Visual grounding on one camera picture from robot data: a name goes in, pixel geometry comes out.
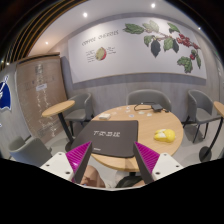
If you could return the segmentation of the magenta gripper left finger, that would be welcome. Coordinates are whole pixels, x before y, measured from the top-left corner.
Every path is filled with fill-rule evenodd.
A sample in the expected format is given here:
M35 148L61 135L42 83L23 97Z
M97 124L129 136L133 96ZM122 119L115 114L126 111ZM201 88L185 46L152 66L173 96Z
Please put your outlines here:
M67 160L74 173L73 180L76 184L79 184L82 180L91 153L91 141L84 143L66 153Z

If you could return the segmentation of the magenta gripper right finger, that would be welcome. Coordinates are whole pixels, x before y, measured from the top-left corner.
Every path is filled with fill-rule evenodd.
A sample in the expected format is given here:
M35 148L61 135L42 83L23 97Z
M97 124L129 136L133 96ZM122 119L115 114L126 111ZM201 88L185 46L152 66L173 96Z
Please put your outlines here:
M134 143L133 152L142 179L146 184L152 183L152 171L160 157L160 154L138 142Z

